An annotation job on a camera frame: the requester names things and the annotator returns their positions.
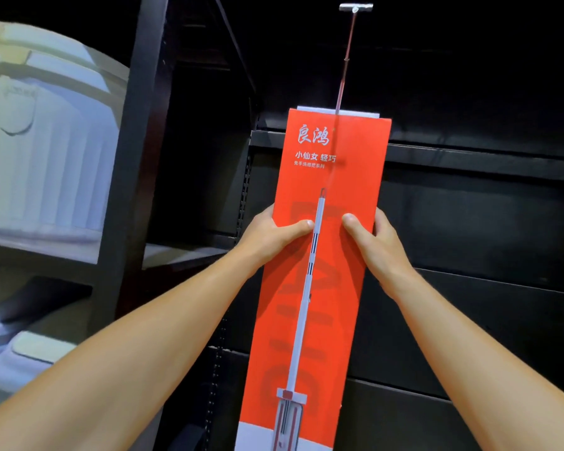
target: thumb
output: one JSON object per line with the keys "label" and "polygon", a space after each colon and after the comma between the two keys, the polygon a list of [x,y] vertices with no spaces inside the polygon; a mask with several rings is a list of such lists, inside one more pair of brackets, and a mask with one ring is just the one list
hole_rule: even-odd
{"label": "thumb", "polygon": [[365,249],[371,238],[374,237],[361,225],[360,221],[352,213],[345,213],[343,215],[343,226],[351,237],[353,237],[362,251]]}
{"label": "thumb", "polygon": [[293,225],[280,228],[285,243],[290,243],[297,237],[309,234],[313,230],[313,221],[301,220]]}

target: hand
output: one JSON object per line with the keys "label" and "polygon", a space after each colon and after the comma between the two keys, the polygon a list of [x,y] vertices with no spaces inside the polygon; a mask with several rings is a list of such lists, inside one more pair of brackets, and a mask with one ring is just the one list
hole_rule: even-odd
{"label": "hand", "polygon": [[376,209],[375,235],[365,229],[357,217],[350,213],[343,215],[343,226],[355,240],[368,268],[378,279],[384,292],[397,300],[400,282],[410,281],[418,277],[418,274],[407,259],[397,231],[391,226],[384,212]]}
{"label": "hand", "polygon": [[237,247],[256,259],[256,269],[273,259],[290,242],[313,231],[313,221],[301,220],[290,226],[277,227],[272,219],[274,205],[257,214]]}

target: forearm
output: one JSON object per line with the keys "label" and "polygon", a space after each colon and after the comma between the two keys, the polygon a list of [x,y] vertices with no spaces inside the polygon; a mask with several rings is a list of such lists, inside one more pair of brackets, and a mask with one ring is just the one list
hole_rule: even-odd
{"label": "forearm", "polygon": [[418,274],[396,300],[443,388],[485,451],[564,450],[564,394]]}
{"label": "forearm", "polygon": [[126,450],[258,266],[236,248],[83,342],[0,406],[0,449]]}

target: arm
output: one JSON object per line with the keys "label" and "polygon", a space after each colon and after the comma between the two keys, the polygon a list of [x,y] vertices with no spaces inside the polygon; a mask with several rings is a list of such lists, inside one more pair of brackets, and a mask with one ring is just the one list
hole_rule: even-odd
{"label": "arm", "polygon": [[343,224],[484,451],[564,451],[564,393],[434,290],[376,209],[376,236]]}
{"label": "arm", "polygon": [[242,284],[313,222],[273,206],[236,248],[79,345],[0,405],[0,449],[127,450],[203,350]]}

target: cardboard box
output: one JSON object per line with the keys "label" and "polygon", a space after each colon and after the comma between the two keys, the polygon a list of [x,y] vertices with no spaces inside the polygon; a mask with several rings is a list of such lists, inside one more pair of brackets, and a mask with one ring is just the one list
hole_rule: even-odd
{"label": "cardboard box", "polygon": [[390,127],[290,110],[274,221],[310,218],[316,228],[265,266],[236,451],[334,445],[365,273],[341,217],[351,212],[372,229]]}

